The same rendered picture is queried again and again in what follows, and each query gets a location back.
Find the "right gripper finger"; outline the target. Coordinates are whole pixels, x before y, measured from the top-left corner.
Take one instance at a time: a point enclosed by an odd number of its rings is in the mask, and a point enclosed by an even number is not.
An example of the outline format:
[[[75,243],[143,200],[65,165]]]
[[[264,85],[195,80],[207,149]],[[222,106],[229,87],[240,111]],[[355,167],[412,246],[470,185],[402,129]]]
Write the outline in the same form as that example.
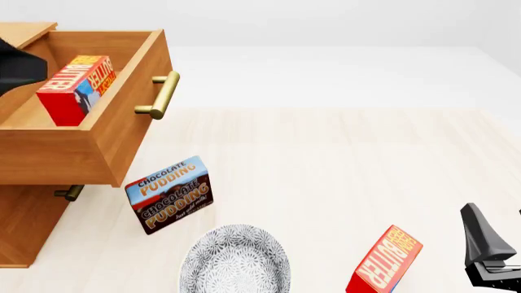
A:
[[[465,204],[460,213],[466,237],[466,267],[472,263],[508,260],[517,254],[492,228],[476,204]]]

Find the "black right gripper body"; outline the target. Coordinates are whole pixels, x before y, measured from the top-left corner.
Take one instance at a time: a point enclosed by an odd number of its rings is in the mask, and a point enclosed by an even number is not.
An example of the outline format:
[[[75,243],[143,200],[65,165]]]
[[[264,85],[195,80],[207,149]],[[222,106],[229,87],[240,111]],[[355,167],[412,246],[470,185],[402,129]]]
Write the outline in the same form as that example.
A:
[[[466,274],[474,287],[521,289],[521,265],[506,265],[503,260],[472,261],[466,258]]]

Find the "red butter box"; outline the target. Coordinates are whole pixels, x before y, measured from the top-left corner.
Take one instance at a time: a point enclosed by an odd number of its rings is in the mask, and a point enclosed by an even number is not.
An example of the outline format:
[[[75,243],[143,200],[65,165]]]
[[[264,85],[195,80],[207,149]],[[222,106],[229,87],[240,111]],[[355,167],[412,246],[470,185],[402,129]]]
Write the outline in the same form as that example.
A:
[[[115,79],[107,55],[78,55],[36,95],[56,126],[78,126]]]
[[[356,267],[346,293],[392,293],[423,245],[390,226]]]

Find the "wooden drawer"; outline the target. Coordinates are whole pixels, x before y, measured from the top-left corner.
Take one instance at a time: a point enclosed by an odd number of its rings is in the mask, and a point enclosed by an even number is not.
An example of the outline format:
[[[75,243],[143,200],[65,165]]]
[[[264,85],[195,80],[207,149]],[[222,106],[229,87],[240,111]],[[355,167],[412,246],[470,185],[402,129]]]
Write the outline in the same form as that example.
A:
[[[77,55],[106,55],[116,79],[74,127],[57,126],[39,101],[39,85],[0,97],[0,185],[119,186],[152,122],[152,105],[172,70],[162,30],[46,31],[19,43],[54,74]]]

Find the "wooden cabinet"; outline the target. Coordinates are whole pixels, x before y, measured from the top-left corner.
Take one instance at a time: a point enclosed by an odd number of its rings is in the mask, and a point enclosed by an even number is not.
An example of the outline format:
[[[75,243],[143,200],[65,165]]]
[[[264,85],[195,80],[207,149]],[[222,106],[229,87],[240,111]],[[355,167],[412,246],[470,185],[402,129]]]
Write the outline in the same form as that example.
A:
[[[56,29],[54,22],[0,22],[0,42],[40,58],[39,75],[49,77],[58,69],[46,43],[46,35]],[[67,185],[31,182],[16,169],[21,155],[12,154],[28,141],[13,132],[0,131],[0,268],[28,268],[46,243],[68,202],[55,197]]]

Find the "patterned grey bowl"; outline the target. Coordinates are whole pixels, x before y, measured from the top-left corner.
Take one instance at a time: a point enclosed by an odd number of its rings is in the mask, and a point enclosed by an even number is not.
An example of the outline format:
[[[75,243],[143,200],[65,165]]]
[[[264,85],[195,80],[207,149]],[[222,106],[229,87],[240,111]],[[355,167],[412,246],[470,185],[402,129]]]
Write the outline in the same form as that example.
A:
[[[186,253],[178,293],[290,293],[291,267],[274,236],[247,224],[208,231]]]

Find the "chocolate pudding box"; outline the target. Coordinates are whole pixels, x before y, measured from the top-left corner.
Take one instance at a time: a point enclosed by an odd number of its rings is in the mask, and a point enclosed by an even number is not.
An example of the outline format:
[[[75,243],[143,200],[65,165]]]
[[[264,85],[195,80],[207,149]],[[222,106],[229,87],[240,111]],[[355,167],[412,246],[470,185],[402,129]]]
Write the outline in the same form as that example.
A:
[[[208,170],[197,155],[129,183],[125,192],[148,235],[213,203]]]

